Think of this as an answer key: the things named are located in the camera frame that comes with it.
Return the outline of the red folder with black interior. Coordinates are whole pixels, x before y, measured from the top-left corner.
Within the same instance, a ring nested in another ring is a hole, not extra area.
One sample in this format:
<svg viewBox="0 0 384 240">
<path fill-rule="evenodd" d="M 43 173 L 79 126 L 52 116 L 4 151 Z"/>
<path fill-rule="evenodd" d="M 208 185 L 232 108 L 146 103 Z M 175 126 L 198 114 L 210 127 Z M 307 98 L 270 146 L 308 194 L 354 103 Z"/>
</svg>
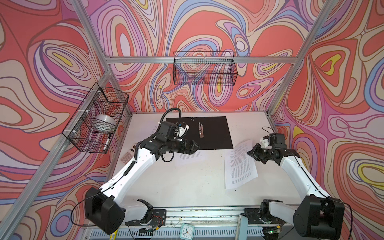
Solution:
<svg viewBox="0 0 384 240">
<path fill-rule="evenodd" d="M 201 150 L 230 150 L 233 142 L 227 118 L 220 117 L 186 117 L 181 118 L 189 126 L 186 140 L 193 140 Z"/>
</svg>

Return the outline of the printed paper sheet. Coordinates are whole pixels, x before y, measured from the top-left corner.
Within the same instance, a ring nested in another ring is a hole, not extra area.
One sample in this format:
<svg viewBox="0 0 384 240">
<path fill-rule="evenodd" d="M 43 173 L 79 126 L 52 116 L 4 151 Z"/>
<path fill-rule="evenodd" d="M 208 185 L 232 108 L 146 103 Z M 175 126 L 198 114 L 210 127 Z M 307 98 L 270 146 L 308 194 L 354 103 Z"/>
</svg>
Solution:
<svg viewBox="0 0 384 240">
<path fill-rule="evenodd" d="M 226 190 L 237 189 L 258 177 L 255 160 L 247 154 L 253 146 L 253 140 L 247 140 L 238 144 L 226 154 Z"/>
<path fill-rule="evenodd" d="M 175 154 L 176 166 L 184 166 L 189 164 L 194 164 L 198 162 L 203 162 L 207 160 L 207 154 L 204 151 L 196 151 L 192 155 L 186 154 Z"/>
</svg>

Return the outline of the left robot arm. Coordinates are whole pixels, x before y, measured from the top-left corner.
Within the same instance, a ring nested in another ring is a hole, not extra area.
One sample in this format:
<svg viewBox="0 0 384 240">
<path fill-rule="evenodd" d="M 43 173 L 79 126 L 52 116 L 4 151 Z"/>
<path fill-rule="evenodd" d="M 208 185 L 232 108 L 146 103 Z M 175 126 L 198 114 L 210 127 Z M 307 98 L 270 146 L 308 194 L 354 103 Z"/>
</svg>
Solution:
<svg viewBox="0 0 384 240">
<path fill-rule="evenodd" d="M 99 189 L 86 193 L 85 216 L 106 234 L 114 233 L 123 223 L 150 224 L 153 206 L 142 199 L 124 204 L 128 190 L 136 180 L 165 153 L 192 155 L 200 146 L 192 140 L 158 141 L 147 138 L 137 145 L 135 155 L 114 177 Z"/>
</svg>

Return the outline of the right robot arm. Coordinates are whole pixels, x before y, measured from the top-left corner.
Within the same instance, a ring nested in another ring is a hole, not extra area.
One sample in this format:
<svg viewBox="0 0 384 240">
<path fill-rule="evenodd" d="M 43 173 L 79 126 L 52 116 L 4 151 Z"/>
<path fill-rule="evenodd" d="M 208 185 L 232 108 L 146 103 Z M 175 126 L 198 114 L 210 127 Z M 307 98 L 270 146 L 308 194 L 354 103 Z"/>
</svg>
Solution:
<svg viewBox="0 0 384 240">
<path fill-rule="evenodd" d="M 302 237 L 326 240 L 338 240 L 341 237 L 344 203 L 332 198 L 315 181 L 295 150 L 265 149 L 256 144 L 247 154 L 263 164 L 275 162 L 289 176 L 301 199 L 297 208 L 282 201 L 264 199 L 259 211 L 262 219 L 274 217 L 289 223 Z"/>
</svg>

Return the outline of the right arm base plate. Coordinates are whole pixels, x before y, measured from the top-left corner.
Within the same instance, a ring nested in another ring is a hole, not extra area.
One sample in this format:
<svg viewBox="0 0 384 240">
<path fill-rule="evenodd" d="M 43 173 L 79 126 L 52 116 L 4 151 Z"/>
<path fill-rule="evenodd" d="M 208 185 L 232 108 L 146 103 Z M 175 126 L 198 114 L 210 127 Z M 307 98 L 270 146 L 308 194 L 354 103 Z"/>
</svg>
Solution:
<svg viewBox="0 0 384 240">
<path fill-rule="evenodd" d="M 241 213 L 241 216 L 247 217 L 249 219 L 249 224 L 263 223 L 263 224 L 271 224 L 273 222 L 277 222 L 278 225 L 285 225 L 285 221 L 281 220 L 277 217 L 274 217 L 270 214 L 269 203 L 278 202 L 282 203 L 282 201 L 264 199 L 258 208 L 245 208 L 244 213 Z"/>
</svg>

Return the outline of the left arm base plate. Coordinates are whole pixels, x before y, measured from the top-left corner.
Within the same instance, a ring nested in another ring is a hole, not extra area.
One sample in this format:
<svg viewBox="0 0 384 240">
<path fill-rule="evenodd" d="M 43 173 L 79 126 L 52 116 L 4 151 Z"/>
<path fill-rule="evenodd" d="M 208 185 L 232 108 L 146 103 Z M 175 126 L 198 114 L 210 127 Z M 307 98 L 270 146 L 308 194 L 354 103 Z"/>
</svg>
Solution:
<svg viewBox="0 0 384 240">
<path fill-rule="evenodd" d="M 126 226 L 151 226 L 161 227 L 166 223 L 167 210 L 154 209 L 154 207 L 143 199 L 130 202 L 125 211 L 124 224 Z"/>
</svg>

